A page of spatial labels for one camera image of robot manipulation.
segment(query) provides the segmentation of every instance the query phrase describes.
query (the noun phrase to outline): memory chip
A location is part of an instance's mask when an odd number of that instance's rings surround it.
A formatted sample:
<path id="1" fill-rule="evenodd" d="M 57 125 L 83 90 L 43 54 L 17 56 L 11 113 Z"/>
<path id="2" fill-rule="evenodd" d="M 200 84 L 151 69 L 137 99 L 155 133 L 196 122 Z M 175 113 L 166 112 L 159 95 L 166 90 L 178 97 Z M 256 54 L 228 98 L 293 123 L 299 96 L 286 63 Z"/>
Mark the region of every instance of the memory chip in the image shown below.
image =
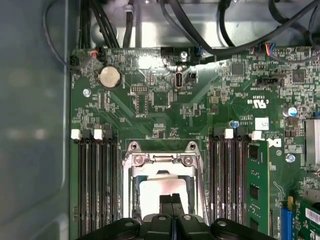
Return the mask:
<path id="1" fill-rule="evenodd" d="M 252 159 L 258 159 L 258 146 L 249 145 L 249 157 Z"/>
<path id="2" fill-rule="evenodd" d="M 255 200 L 259 200 L 259 188 L 256 187 L 255 185 L 250 184 L 249 194 L 251 198 Z"/>
<path id="3" fill-rule="evenodd" d="M 231 67 L 231 72 L 233 76 L 243 76 L 245 74 L 243 63 L 233 63 Z"/>
<path id="4" fill-rule="evenodd" d="M 305 82 L 305 70 L 298 69 L 292 71 L 292 83 L 303 84 Z"/>
<path id="5" fill-rule="evenodd" d="M 255 231 L 259 231 L 259 223 L 257 221 L 255 221 L 253 218 L 250 217 L 250 228 L 255 230 Z"/>

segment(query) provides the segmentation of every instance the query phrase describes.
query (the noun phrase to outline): blue pcie slot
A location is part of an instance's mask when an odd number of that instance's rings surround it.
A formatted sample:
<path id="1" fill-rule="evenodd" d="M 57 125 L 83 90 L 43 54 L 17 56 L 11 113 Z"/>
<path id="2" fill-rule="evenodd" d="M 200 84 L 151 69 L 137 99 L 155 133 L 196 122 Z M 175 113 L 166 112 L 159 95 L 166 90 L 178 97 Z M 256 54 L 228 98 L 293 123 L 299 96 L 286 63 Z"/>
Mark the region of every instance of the blue pcie slot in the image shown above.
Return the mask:
<path id="1" fill-rule="evenodd" d="M 286 206 L 281 208 L 281 240 L 292 240 L 293 215 Z"/>

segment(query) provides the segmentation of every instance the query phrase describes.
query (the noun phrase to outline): usb port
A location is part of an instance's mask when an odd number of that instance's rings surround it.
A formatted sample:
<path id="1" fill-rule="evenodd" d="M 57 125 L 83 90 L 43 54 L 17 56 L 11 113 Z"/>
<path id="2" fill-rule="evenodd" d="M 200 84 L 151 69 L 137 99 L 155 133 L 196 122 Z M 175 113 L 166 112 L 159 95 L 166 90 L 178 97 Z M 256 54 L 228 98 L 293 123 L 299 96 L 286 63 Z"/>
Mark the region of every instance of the usb port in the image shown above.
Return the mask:
<path id="1" fill-rule="evenodd" d="M 177 72 L 175 74 L 175 87 L 176 88 L 182 87 L 182 73 L 181 72 Z"/>

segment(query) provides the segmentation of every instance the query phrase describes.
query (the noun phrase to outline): motherboard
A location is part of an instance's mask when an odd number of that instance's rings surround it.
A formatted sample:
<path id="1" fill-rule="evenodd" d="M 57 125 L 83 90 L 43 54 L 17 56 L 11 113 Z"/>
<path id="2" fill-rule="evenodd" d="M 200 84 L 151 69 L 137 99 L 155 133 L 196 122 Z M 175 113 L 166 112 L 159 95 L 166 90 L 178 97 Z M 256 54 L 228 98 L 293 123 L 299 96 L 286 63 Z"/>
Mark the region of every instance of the motherboard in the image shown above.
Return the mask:
<path id="1" fill-rule="evenodd" d="M 303 60 L 309 47 L 274 54 Z M 207 63 L 197 48 L 75 50 L 70 239 L 120 218 L 228 218 L 275 239 L 320 239 L 320 62 L 249 49 Z"/>

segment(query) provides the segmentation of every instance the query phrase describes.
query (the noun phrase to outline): cable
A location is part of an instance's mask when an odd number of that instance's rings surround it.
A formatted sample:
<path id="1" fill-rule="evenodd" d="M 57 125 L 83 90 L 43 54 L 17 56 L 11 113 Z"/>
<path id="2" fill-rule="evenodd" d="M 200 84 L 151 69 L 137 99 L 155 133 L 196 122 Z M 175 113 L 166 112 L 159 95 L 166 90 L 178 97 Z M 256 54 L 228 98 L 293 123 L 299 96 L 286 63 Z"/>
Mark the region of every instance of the cable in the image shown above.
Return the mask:
<path id="1" fill-rule="evenodd" d="M 280 24 L 284 24 L 286 21 L 289 20 L 289 18 L 287 18 L 285 15 L 283 15 L 277 8 L 276 6 L 276 2 L 275 0 L 269 0 L 268 1 L 268 8 L 269 8 L 269 11 L 273 17 L 274 20 L 276 20 L 278 23 Z M 305 40 L 305 43 L 307 45 L 310 44 L 309 42 L 309 38 L 308 38 L 308 35 L 309 35 L 309 32 L 308 30 L 303 26 L 301 25 L 300 23 L 298 22 L 294 22 L 290 28 L 298 31 L 299 33 L 301 33 L 301 35 L 304 37 L 304 40 Z"/>
<path id="2" fill-rule="evenodd" d="M 219 28 L 222 35 L 222 38 L 224 39 L 225 43 L 229 47 L 235 47 L 234 43 L 229 38 L 229 35 L 226 30 L 226 24 L 225 24 L 225 15 L 226 10 L 230 7 L 231 0 L 220 0 L 218 5 L 218 20 L 219 20 Z"/>
<path id="3" fill-rule="evenodd" d="M 97 0 L 92 0 L 92 9 L 93 8 L 95 8 L 101 16 L 101 21 L 109 33 L 111 45 L 114 48 L 120 48 L 120 45 L 117 41 L 117 36 L 112 28 L 111 22 L 109 21 L 108 16 L 106 15 L 106 13 L 105 13 L 104 9 L 101 7 L 101 5 L 97 2 Z"/>
<path id="4" fill-rule="evenodd" d="M 271 31 L 270 33 L 254 40 L 249 43 L 243 44 L 241 46 L 236 47 L 230 47 L 227 49 L 213 49 L 211 48 L 206 41 L 200 36 L 200 34 L 197 32 L 195 27 L 192 25 L 188 17 L 186 16 L 186 13 L 182 9 L 180 3 L 178 0 L 169 0 L 170 6 L 172 7 L 172 10 L 177 17 L 180 24 L 183 26 L 183 28 L 198 42 L 198 44 L 206 50 L 209 54 L 217 55 L 217 56 L 232 56 L 234 54 L 241 53 L 249 48 L 252 48 L 256 45 L 259 45 L 260 43 L 264 43 L 265 41 L 272 39 L 282 33 L 284 30 L 286 30 L 288 27 L 290 27 L 291 24 L 295 23 L 297 20 L 299 20 L 302 16 L 304 16 L 307 12 L 309 12 L 311 9 L 315 8 L 317 5 L 320 4 L 320 0 L 314 0 L 311 3 L 309 3 L 306 7 L 304 7 L 301 11 L 299 11 L 296 15 L 294 15 L 292 18 L 290 18 L 287 22 L 282 24 L 281 26 L 277 27 L 275 30 Z M 216 59 L 214 56 L 209 57 L 207 60 L 214 60 Z"/>
<path id="5" fill-rule="evenodd" d="M 320 5 L 316 6 L 311 14 L 311 17 L 310 17 L 310 21 L 309 21 L 309 26 L 308 26 L 308 37 L 309 37 L 309 41 L 311 43 L 311 46 L 316 49 L 316 50 L 319 50 L 320 49 L 320 46 L 317 45 L 313 39 L 313 36 L 312 36 L 312 30 L 314 28 L 314 24 L 315 24 L 315 20 L 316 20 L 316 16 L 317 16 L 317 13 L 320 9 Z"/>
<path id="6" fill-rule="evenodd" d="M 110 41 L 110 36 L 109 36 L 109 34 L 107 32 L 107 29 L 105 28 L 105 25 L 103 24 L 103 22 L 102 22 L 102 20 L 100 18 L 98 10 L 94 6 L 92 6 L 92 11 L 93 11 L 95 19 L 96 19 L 96 21 L 97 21 L 97 23 L 99 25 L 99 28 L 100 28 L 100 31 L 102 33 L 105 45 L 108 48 L 112 48 L 113 46 L 112 46 L 111 41 Z"/>
<path id="7" fill-rule="evenodd" d="M 314 8 L 314 10 L 312 11 L 311 17 L 310 17 L 309 25 L 308 25 L 309 41 L 315 50 L 320 50 L 320 46 L 318 46 L 313 40 L 312 29 L 315 24 L 316 16 L 317 16 L 319 9 L 320 9 L 320 5 L 318 5 Z M 317 60 L 320 57 L 320 52 L 319 52 L 318 54 L 315 54 L 311 57 L 308 57 L 308 58 L 302 59 L 302 60 L 286 60 L 286 59 L 274 56 L 273 51 L 274 51 L 275 47 L 276 47 L 276 45 L 274 43 L 273 44 L 266 44 L 267 55 L 271 59 L 276 60 L 281 63 L 285 63 L 285 64 L 303 64 L 303 63 L 307 63 L 309 61 Z"/>
<path id="8" fill-rule="evenodd" d="M 165 6 L 165 0 L 160 0 L 160 7 L 165 20 L 171 25 L 171 27 L 173 27 L 176 31 L 180 32 L 186 39 L 189 40 L 190 43 L 192 43 L 192 45 L 198 46 L 199 44 L 197 43 L 197 41 L 194 40 L 189 35 L 189 33 L 187 33 L 182 27 L 180 27 L 179 24 L 177 24 L 175 20 L 169 15 Z"/>
<path id="9" fill-rule="evenodd" d="M 134 0 L 129 0 L 128 5 L 131 5 L 133 8 Z M 125 19 L 125 32 L 124 32 L 123 44 L 122 44 L 123 48 L 130 47 L 133 27 L 134 27 L 134 14 L 131 11 L 128 11 L 126 13 L 126 19 Z"/>
<path id="10" fill-rule="evenodd" d="M 45 35 L 45 39 L 46 42 L 51 50 L 51 52 L 53 53 L 53 55 L 55 56 L 55 58 L 61 63 L 63 64 L 65 67 L 67 67 L 68 69 L 71 70 L 80 70 L 81 68 L 85 67 L 92 59 L 93 56 L 88 56 L 80 65 L 78 66 L 73 66 L 69 63 L 67 63 L 66 61 L 64 61 L 62 59 L 62 57 L 59 55 L 58 51 L 56 50 L 54 43 L 52 42 L 50 33 L 49 33 L 49 29 L 48 29 L 48 12 L 50 10 L 50 8 L 59 0 L 53 0 L 51 1 L 45 8 L 44 11 L 42 13 L 42 27 L 44 30 L 44 35 Z"/>

